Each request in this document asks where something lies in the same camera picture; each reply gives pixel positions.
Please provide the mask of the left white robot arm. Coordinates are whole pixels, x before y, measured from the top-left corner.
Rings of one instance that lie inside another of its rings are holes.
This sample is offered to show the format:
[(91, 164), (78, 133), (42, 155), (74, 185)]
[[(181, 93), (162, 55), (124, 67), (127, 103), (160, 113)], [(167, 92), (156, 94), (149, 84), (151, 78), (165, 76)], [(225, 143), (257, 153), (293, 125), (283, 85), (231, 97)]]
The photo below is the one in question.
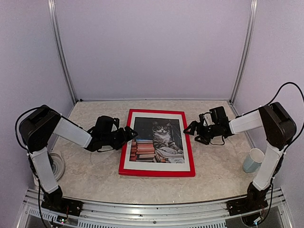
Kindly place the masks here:
[(27, 111), (28, 117), (17, 124), (25, 150), (28, 151), (41, 188), (50, 194), (47, 202), (56, 211), (66, 206), (65, 198), (55, 193), (59, 185), (53, 174), (49, 156), (48, 142), (52, 135), (78, 145), (89, 152), (103, 152), (103, 147), (119, 150), (126, 143), (137, 137), (138, 133), (131, 127), (120, 127), (120, 120), (102, 115), (89, 130), (64, 117), (47, 105)]

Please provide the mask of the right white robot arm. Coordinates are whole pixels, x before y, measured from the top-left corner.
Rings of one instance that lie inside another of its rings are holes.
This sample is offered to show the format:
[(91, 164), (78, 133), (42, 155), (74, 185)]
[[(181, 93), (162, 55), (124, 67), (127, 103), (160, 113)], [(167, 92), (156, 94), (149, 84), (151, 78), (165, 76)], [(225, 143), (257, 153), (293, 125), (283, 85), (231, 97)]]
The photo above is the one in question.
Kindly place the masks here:
[(232, 120), (223, 106), (209, 109), (208, 114), (210, 124), (205, 123), (205, 114), (200, 114), (198, 121), (192, 121), (184, 129), (184, 134), (194, 135), (195, 141), (209, 145), (215, 137), (226, 139), (255, 129), (263, 131), (266, 151), (252, 185), (258, 191), (266, 190), (276, 175), (285, 150), (295, 138), (297, 126), (291, 115), (280, 102), (266, 104)]

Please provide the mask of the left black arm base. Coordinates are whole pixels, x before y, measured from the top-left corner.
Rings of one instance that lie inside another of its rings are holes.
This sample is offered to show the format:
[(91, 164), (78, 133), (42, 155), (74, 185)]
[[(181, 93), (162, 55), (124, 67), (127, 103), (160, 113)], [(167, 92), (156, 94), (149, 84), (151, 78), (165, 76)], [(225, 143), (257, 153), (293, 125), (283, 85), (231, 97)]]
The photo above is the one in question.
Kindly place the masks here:
[(43, 193), (42, 208), (58, 213), (80, 216), (83, 202), (75, 199), (68, 199), (63, 197), (63, 192), (59, 186), (54, 192)]

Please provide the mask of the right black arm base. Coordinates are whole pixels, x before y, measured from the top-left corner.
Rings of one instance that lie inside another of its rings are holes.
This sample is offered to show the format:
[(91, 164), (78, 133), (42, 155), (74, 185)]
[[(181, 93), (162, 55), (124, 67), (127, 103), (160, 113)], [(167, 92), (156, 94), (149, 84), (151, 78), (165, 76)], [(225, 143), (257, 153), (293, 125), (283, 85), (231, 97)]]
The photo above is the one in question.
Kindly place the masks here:
[(268, 206), (266, 194), (270, 186), (265, 190), (258, 190), (253, 183), (250, 183), (247, 189), (247, 195), (243, 198), (229, 200), (227, 209), (230, 216), (252, 212)]

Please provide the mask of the cat photo print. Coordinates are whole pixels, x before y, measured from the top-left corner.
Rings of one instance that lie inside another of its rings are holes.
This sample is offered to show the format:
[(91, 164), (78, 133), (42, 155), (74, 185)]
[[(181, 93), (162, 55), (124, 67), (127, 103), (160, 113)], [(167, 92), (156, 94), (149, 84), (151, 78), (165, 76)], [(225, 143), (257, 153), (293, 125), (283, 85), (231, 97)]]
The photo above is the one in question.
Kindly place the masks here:
[(136, 117), (129, 161), (184, 163), (183, 141), (178, 119)]

